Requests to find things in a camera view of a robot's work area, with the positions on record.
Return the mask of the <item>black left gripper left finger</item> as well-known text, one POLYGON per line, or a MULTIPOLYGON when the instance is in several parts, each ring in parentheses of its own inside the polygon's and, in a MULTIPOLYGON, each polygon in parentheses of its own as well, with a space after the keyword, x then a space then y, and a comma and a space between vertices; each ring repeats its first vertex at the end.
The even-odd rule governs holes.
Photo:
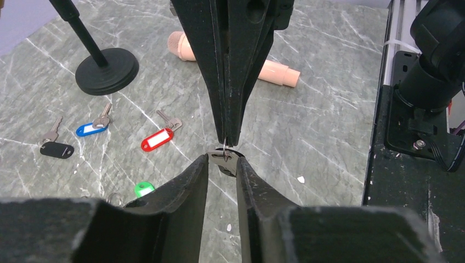
POLYGON ((98 198, 2 198, 1 262, 198 262, 207 187, 201 155, 124 207, 98 198))

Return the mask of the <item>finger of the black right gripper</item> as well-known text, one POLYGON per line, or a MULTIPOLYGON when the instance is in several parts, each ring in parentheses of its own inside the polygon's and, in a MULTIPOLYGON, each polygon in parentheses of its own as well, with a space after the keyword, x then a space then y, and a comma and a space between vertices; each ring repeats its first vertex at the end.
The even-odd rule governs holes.
POLYGON ((217 54, 216 1, 177 1, 172 4, 206 84, 219 143, 225 139, 222 106, 223 61, 217 54))
POLYGON ((222 114, 228 146, 239 143, 248 98, 293 1, 217 1, 217 54, 223 61, 222 114))

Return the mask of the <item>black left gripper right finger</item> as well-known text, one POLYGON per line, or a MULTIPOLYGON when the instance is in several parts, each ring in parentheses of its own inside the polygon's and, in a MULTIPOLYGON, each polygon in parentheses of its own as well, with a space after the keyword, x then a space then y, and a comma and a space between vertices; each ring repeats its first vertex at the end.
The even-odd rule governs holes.
POLYGON ((413 211, 301 207, 237 161, 243 262, 443 262, 413 211))

